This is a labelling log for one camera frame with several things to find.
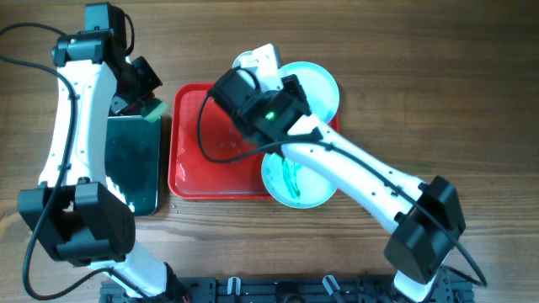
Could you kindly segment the green scrub sponge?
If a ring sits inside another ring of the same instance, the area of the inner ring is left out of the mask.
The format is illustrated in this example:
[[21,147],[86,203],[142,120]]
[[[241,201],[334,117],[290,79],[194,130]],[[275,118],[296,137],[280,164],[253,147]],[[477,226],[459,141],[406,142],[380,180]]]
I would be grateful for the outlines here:
[[141,109],[141,117],[150,123],[157,121],[166,111],[168,105],[159,98],[154,98]]

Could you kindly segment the mint plate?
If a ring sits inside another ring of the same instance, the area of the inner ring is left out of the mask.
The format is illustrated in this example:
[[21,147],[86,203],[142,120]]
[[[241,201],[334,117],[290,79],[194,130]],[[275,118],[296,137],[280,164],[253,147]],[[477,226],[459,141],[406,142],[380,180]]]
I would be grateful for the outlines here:
[[277,154],[264,155],[261,177],[275,200],[294,209],[322,205],[337,191],[332,183],[312,169]]
[[336,116],[340,93],[334,77],[322,66],[308,61],[296,61],[280,69],[284,76],[296,75],[311,111],[329,124]]

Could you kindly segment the white plate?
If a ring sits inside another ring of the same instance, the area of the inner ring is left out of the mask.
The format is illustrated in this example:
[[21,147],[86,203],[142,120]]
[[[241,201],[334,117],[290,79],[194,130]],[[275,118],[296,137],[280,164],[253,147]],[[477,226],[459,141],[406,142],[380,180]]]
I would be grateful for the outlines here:
[[232,63],[232,68],[250,66],[253,60],[253,52],[251,50],[244,51],[236,57]]

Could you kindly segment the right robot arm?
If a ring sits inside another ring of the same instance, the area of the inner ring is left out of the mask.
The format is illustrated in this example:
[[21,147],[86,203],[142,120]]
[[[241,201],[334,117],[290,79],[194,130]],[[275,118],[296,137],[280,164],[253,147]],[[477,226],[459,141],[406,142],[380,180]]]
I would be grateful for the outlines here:
[[455,186],[399,172],[343,138],[312,112],[295,76],[274,88],[235,67],[208,97],[260,151],[274,152],[312,169],[357,201],[390,233],[384,250],[398,271],[393,284],[407,300],[423,302],[466,228]]

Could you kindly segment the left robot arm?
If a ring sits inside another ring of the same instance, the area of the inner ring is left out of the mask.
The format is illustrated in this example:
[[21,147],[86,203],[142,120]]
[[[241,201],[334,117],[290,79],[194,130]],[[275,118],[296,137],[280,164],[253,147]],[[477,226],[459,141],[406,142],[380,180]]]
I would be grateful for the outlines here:
[[158,112],[161,80],[146,59],[131,59],[131,18],[110,3],[85,8],[82,31],[61,34],[51,73],[59,84],[51,149],[36,189],[19,194],[31,244],[51,259],[112,278],[133,300],[187,302],[189,291],[171,267],[137,240],[128,205],[105,173],[110,114]]

